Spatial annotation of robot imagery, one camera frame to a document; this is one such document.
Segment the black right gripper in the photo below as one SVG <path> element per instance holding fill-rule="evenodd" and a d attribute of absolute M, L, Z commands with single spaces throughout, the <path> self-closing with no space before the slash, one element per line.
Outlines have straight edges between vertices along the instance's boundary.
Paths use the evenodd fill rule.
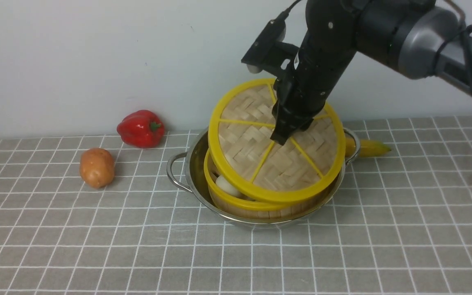
<path fill-rule="evenodd" d="M 283 146 L 301 127 L 309 127 L 356 53 L 354 34 L 354 29 L 307 30 L 275 84 L 270 140 Z"/>

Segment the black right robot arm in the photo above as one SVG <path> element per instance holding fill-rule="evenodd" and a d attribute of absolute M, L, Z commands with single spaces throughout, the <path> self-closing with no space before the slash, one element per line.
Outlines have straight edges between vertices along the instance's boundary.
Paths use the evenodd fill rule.
<path fill-rule="evenodd" d="M 278 81 L 278 144 L 306 131 L 356 53 L 412 79 L 436 76 L 472 96 L 472 25 L 434 0 L 309 0 L 307 32 Z"/>

